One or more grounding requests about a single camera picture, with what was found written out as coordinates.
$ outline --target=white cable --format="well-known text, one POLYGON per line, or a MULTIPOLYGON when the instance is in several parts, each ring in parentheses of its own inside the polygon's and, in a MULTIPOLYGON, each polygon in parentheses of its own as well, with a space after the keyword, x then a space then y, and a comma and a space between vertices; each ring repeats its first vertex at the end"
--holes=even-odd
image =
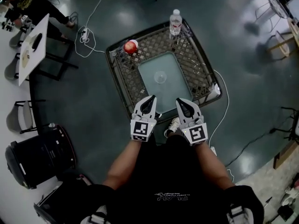
MULTIPOLYGON (((230 169, 227 169, 227 171, 229 171, 229 173, 232 175, 232 172, 231 172, 231 170, 230 170, 230 169)), ((234 182, 234 180, 235 180, 235 176, 234 176, 234 175, 232 175, 232 177, 233 177, 233 180, 232 180, 232 182, 234 182)))
MULTIPOLYGON (((216 71, 216 70, 214 70, 214 71, 221 77, 221 79, 222 79, 222 81, 223 81, 223 83, 224 83, 225 90, 226 90, 226 94, 227 94, 227 96, 228 96, 228 105, 227 105, 227 107, 226 107, 226 110, 225 110, 225 112, 224 112, 224 115, 223 115, 222 120, 221 120, 220 123, 217 125, 217 127, 214 129, 214 131, 213 131, 213 133, 212 133, 212 135, 211 135, 211 137, 210 137, 210 139, 209 139, 209 143, 208 143, 208 144, 209 144, 209 147, 210 147, 210 141, 211 141, 211 139, 212 139, 212 136, 213 136, 213 134, 215 133, 216 129, 217 129, 217 128, 219 127, 219 125, 221 124, 221 122, 224 120, 224 118, 225 118, 225 116, 226 116, 226 113, 227 113, 227 111, 228 111, 228 107, 229 107, 228 88, 226 87, 226 84, 225 84, 225 81, 224 81, 222 75, 221 75, 218 71, 216 71)), ((232 182, 234 182, 234 180, 235 180, 235 176, 232 174, 232 172, 231 172, 230 169, 227 169, 227 171, 229 171, 230 175, 233 177, 232 182)))
POLYGON ((75 51, 76 51, 76 53, 77 53, 79 56, 81 56, 81 57, 83 57, 83 58, 88 57, 93 51, 95 51, 95 52, 102 52, 102 53, 105 53, 105 52, 102 51, 102 50, 95 50, 95 47, 96 47, 97 43, 96 43, 96 41, 95 41, 94 33, 87 27, 90 18, 92 17, 92 15, 94 14, 94 12, 97 10, 97 8, 98 8, 98 6, 100 5, 101 2, 102 2, 102 0, 99 0, 98 4, 95 6, 93 12, 89 15, 89 17, 88 17, 88 19, 87 19, 87 22, 86 22, 86 25, 80 27, 79 30, 77 31, 77 34, 76 34, 76 39, 75 39, 75 51), (91 49, 91 51, 89 52, 89 54, 86 55, 86 56, 83 56, 83 55, 79 54, 79 53, 77 52, 77 46, 76 46, 76 41, 77 41, 78 33, 80 33, 80 30, 81 30, 82 28, 83 28, 83 30, 86 29, 87 35, 85 36, 83 33, 81 33, 80 43, 83 43, 85 46, 87 46, 88 48, 91 49), (90 33, 90 32, 91 32, 92 35, 93 35, 94 47, 90 47, 90 46, 87 45, 87 43, 89 42, 89 38, 88 38, 88 37, 89 37, 89 33, 90 33))
MULTIPOLYGON (((216 71, 216 70, 214 70, 214 71, 221 77, 221 79, 222 79, 222 81, 223 81, 223 83, 224 83, 224 86, 225 86, 226 94, 227 94, 227 96, 228 96, 228 89, 227 89, 227 87, 226 87, 226 84, 225 84, 225 81, 224 81, 222 75, 221 75, 218 71, 216 71)), ((225 110, 225 112, 224 112, 223 118, 222 118, 222 120, 220 121, 220 123, 217 125, 217 127, 214 129, 214 131, 213 131, 213 133, 212 133, 212 135, 211 135, 211 137, 210 137, 210 139, 209 139, 209 143, 208 143, 208 144, 209 144, 209 147, 210 147, 210 142, 211 142, 211 139, 212 139, 212 137, 213 137, 215 131, 217 130, 217 128, 219 127, 219 125, 221 124, 221 122, 224 120, 224 118, 225 118, 225 116, 226 116, 226 113, 227 113, 227 111, 228 111, 228 107, 229 107, 229 96, 228 96, 228 105, 227 105, 226 110, 225 110)))

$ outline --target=clear cup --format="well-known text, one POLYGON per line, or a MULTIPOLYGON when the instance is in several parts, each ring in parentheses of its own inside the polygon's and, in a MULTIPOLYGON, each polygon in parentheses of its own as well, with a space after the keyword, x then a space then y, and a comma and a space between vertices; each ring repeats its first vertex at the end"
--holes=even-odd
POLYGON ((158 84, 163 84, 167 79, 167 75, 164 71, 157 71, 154 75, 154 79, 158 84))

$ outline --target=white desk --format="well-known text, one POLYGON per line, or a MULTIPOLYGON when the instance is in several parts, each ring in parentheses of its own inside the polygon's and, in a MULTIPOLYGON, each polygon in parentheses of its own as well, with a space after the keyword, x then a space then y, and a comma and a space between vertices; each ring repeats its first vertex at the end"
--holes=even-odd
POLYGON ((49 14, 47 14, 38 24, 37 26, 29 33, 29 35, 24 40, 21 45, 21 53, 20 53, 20 65, 19 65, 19 85, 23 83, 23 81, 30 75, 30 73, 38 66, 38 64, 44 59, 48 58, 53 61, 61 63, 61 68, 59 70, 58 75, 52 75, 42 70, 37 70, 37 73, 48 78, 59 81, 62 73, 67 69, 68 66, 78 69, 78 66, 70 64, 65 60, 68 58, 72 47, 74 46, 74 42, 64 38, 52 38, 61 42, 65 42, 69 44, 69 47, 66 51, 64 57, 59 57, 53 55, 51 53, 46 52, 46 41, 47 41, 47 30, 49 23, 49 14), (42 33, 42 38, 37 46, 37 49, 33 51, 32 44, 38 34, 42 33))
POLYGON ((19 86, 30 75, 36 66, 46 57, 46 41, 48 30, 49 14, 47 14, 37 26, 29 33, 21 46, 20 65, 19 65, 19 86), (32 49, 32 43, 35 36, 42 33, 42 39, 35 51, 32 49))

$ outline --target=bottle cap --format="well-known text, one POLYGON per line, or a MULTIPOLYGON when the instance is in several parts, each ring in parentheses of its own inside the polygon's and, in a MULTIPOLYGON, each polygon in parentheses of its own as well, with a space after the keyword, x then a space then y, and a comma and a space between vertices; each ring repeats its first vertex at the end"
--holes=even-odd
POLYGON ((175 16, 179 16, 179 10, 174 9, 174 10, 173 10, 173 15, 175 15, 175 16))

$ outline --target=wicker table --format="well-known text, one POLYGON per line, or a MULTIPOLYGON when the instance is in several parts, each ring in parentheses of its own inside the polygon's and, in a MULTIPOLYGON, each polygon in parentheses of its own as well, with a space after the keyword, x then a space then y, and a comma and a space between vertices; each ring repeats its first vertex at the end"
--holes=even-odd
MULTIPOLYGON (((138 65, 165 52, 176 56, 195 103, 201 107, 221 97, 213 68, 187 22, 183 20, 178 36, 170 35, 169 22, 165 22, 125 38, 106 50, 109 68, 129 118, 136 103, 148 96, 138 65), (138 41, 138 50, 128 55, 123 46, 131 39, 138 41)), ((176 109, 164 113, 158 123, 177 115, 176 109)))

